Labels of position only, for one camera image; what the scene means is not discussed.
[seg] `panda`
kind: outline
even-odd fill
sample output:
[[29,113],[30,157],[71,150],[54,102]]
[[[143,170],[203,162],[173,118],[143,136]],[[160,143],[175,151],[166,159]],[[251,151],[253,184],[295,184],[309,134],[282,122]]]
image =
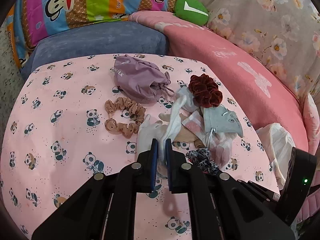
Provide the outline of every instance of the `panda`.
[[16,157],[14,156],[14,152],[10,152],[10,161],[9,161],[9,166],[13,168],[16,166]]
[[162,96],[158,99],[158,102],[159,102],[161,105],[164,105],[165,108],[168,108],[168,109],[170,109],[170,108],[172,107],[172,104],[173,104],[173,102],[168,101],[167,99],[165,99],[165,98],[162,97]]
[[38,206],[38,198],[35,193],[31,193],[30,190],[26,189],[26,198],[32,201],[33,205]]
[[59,97],[60,99],[64,98],[64,96],[67,94],[66,91],[60,91],[60,90],[57,90],[55,92],[55,94],[53,95],[53,97]]
[[25,104],[28,101],[26,94],[21,98],[21,101],[22,101],[22,104]]
[[89,152],[84,159],[82,160],[90,171],[93,171],[93,174],[103,172],[104,164],[102,161],[96,159],[96,157]]
[[28,153],[24,163],[29,166],[30,170],[33,170],[36,167],[36,158],[31,153]]
[[89,69],[90,71],[96,71],[99,69],[99,67],[96,67],[95,65],[91,65],[91,66],[87,67],[87,69]]
[[43,81],[43,85],[47,85],[47,84],[49,84],[49,82],[50,82],[50,76],[49,77],[46,77],[45,79],[44,79],[44,81]]
[[53,203],[56,208],[60,207],[63,203],[65,203],[67,199],[65,197],[61,197],[59,194],[56,194],[53,199]]
[[247,123],[248,127],[252,127],[252,124],[250,123],[249,119],[246,116],[243,118],[243,120]]
[[190,74],[190,73],[192,73],[193,72],[193,70],[192,69],[190,69],[190,68],[185,68],[184,69],[188,74]]
[[26,230],[25,226],[20,225],[20,230],[22,231],[22,233],[24,233],[25,235],[29,234],[29,231]]
[[14,195],[12,188],[10,188],[9,193],[10,193],[11,200],[13,201],[14,205],[17,206],[18,205],[18,199]]
[[47,69],[52,70],[56,65],[50,65],[49,67],[47,67]]
[[16,131],[17,129],[17,123],[16,122],[13,122],[11,127],[10,127],[10,131],[12,132],[12,134],[14,134],[14,132]]
[[167,66],[167,65],[162,65],[162,68],[163,68],[163,69],[166,69],[166,70],[170,70],[170,71],[173,71],[173,70],[174,70],[173,67],[170,67],[170,66]]
[[50,148],[54,153],[56,160],[58,161],[61,161],[63,157],[67,154],[67,150],[63,148],[61,149],[61,145],[59,144],[59,141],[55,141],[55,143],[53,143]]
[[185,231],[187,231],[187,227],[190,225],[190,222],[183,221],[183,223],[180,222],[179,219],[175,217],[171,217],[170,220],[165,225],[166,228],[169,228],[171,230],[176,230],[178,234],[182,234]]
[[251,149],[250,143],[245,142],[243,139],[241,139],[241,146],[246,148],[247,151],[250,151]]
[[100,120],[98,120],[99,115],[97,113],[97,109],[88,110],[87,117],[87,125],[89,126],[96,126],[100,123]]
[[183,60],[182,59],[180,59],[180,58],[177,58],[177,57],[174,57],[174,59],[176,60],[176,61],[178,61],[178,62],[183,62]]
[[226,166],[226,170],[233,170],[235,171],[238,168],[238,161],[237,159],[231,158],[230,162]]
[[255,178],[257,182],[263,181],[263,173],[262,171],[256,171]]
[[72,73],[65,73],[61,78],[67,80],[67,79],[70,79],[72,76],[73,76]]
[[81,93],[92,95],[95,90],[96,88],[94,86],[85,86],[84,88],[82,88]]
[[24,134],[28,134],[29,132],[31,132],[34,129],[35,125],[33,123],[28,124],[26,126],[26,128],[24,129]]
[[257,146],[259,147],[260,150],[262,150],[262,151],[264,152],[263,145],[262,145],[262,143],[259,142],[258,140],[257,140]]
[[235,102],[233,99],[227,98],[227,101],[228,101],[229,104],[232,104],[232,105],[234,105],[234,106],[237,106],[236,102]]
[[64,66],[64,67],[66,67],[66,66],[70,66],[70,65],[72,65],[72,64],[73,64],[73,62],[72,62],[72,61],[70,61],[70,62],[68,62],[68,63],[64,64],[63,66]]
[[178,82],[178,84],[179,84],[179,86],[180,86],[181,88],[187,86],[187,84],[186,84],[185,82],[183,82],[183,80],[177,80],[177,82]]
[[33,109],[36,109],[40,106],[41,101],[39,100],[39,98],[36,98],[35,100],[32,101],[32,105],[33,105]]
[[62,110],[57,110],[54,114],[51,115],[50,117],[50,121],[52,123],[56,122],[58,120],[58,118],[62,115]]
[[137,152],[137,144],[135,142],[127,142],[126,153],[135,154]]

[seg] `purple drawstring bag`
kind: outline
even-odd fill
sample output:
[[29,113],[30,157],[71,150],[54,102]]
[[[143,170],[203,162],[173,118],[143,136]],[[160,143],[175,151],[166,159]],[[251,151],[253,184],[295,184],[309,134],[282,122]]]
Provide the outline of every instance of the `purple drawstring bag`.
[[164,74],[152,62],[128,55],[118,57],[114,66],[115,84],[137,103],[156,102],[161,93],[169,97],[174,92],[167,86],[171,84],[168,72]]

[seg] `pink bedsheet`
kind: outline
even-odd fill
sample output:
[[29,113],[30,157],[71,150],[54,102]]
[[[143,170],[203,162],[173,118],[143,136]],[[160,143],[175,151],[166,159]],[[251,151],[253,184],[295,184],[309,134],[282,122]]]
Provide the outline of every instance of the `pink bedsheet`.
[[260,62],[205,27],[169,12],[140,11],[129,17],[165,34],[170,53],[208,65],[239,103],[253,127],[278,122],[297,148],[308,151],[308,139],[295,97]]

